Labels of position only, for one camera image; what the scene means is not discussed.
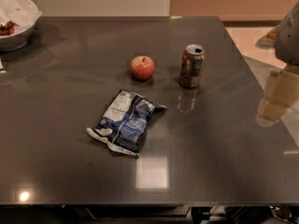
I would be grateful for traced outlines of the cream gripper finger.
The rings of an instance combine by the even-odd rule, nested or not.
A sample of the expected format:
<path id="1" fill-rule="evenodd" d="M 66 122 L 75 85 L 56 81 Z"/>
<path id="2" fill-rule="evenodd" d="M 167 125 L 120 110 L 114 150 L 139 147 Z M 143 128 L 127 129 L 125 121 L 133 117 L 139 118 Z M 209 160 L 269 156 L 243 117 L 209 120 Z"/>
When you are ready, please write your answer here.
<path id="1" fill-rule="evenodd" d="M 280 71 L 272 71 L 264 96 L 275 104 L 291 107 L 299 99 L 299 66 L 287 64 Z"/>
<path id="2" fill-rule="evenodd" d="M 264 97 L 258 105 L 255 121 L 262 127 L 271 127 L 285 115 L 288 109 L 287 106 L 273 103 L 271 100 Z"/>

